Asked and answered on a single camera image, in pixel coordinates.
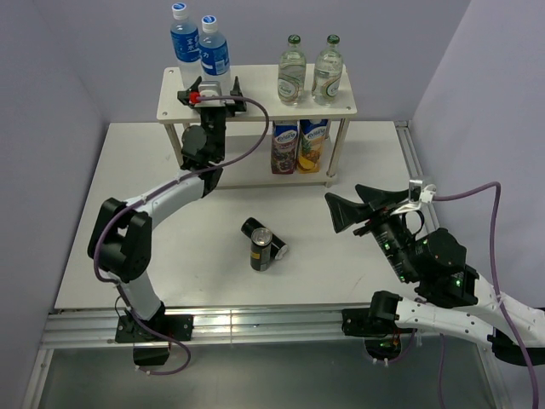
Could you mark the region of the blue-label water bottle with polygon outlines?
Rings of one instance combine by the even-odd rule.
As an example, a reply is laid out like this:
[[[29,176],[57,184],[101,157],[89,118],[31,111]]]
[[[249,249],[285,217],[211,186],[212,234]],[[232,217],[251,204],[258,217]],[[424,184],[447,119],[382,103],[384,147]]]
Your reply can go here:
[[[222,94],[228,95],[232,80],[227,39],[219,31],[218,21],[213,15],[205,15],[201,24],[198,47],[204,79],[219,82]]]
[[[198,47],[199,30],[192,21],[185,3],[174,3],[171,11],[174,19],[170,27],[171,41],[178,61],[181,81],[187,89],[202,75]]]

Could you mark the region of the clear glass bottle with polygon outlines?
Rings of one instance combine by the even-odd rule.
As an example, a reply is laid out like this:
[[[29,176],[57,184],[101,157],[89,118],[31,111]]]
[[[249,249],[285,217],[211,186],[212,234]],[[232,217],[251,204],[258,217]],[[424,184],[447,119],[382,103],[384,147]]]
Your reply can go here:
[[[326,47],[319,53],[314,64],[312,96],[319,105],[330,105],[338,93],[344,67],[344,60],[338,49],[339,43],[340,37],[330,34]]]
[[[301,37],[291,34],[288,47],[278,63],[278,98],[285,105],[298,104],[304,94],[307,59],[301,49]]]

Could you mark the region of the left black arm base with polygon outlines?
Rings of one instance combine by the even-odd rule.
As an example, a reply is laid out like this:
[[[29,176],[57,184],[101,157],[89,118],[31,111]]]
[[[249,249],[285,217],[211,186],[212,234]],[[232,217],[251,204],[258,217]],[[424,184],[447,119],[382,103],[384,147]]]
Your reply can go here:
[[[193,316],[190,314],[167,314],[158,319],[143,320],[143,324],[179,342],[190,341],[192,337]],[[133,361],[139,366],[162,366],[169,358],[170,346],[161,348],[145,346],[145,343],[164,342],[164,339],[145,330],[130,314],[118,318],[114,342],[132,344]]]

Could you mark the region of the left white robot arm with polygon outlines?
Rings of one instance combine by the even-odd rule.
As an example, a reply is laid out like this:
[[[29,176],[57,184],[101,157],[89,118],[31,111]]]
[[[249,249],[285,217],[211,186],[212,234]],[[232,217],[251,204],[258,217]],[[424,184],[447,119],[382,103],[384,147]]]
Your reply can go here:
[[[227,119],[246,112],[251,100],[234,80],[228,91],[198,78],[178,92],[178,101],[197,112],[198,125],[181,137],[182,164],[176,177],[128,200],[109,198],[99,210],[87,253],[95,277],[113,284],[125,302],[129,322],[146,340],[169,335],[164,302],[147,274],[152,258],[152,232],[185,205],[212,193],[230,163],[225,159]]]

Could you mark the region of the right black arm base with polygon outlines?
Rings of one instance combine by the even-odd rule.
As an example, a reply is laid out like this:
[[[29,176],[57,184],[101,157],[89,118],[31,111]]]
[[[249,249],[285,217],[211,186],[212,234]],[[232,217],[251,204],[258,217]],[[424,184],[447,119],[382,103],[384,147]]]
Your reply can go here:
[[[364,358],[374,366],[389,367],[416,346],[416,329],[399,328],[393,320],[372,317],[370,308],[344,308],[341,317],[343,334],[364,340]]]

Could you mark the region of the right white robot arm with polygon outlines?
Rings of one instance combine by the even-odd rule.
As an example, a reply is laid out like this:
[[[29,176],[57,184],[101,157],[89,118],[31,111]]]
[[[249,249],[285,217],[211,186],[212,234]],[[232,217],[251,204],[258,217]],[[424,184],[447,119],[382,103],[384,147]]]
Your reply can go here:
[[[420,214],[437,188],[412,180],[404,191],[364,185],[351,202],[336,194],[324,198],[333,228],[354,227],[354,235],[371,234],[403,284],[415,285],[414,301],[390,291],[377,291],[367,308],[342,310],[343,333],[380,337],[414,330],[443,333],[490,348],[495,357],[515,366],[544,363],[544,311],[498,290],[467,261],[467,250],[445,228],[423,237],[409,230],[408,214]]]

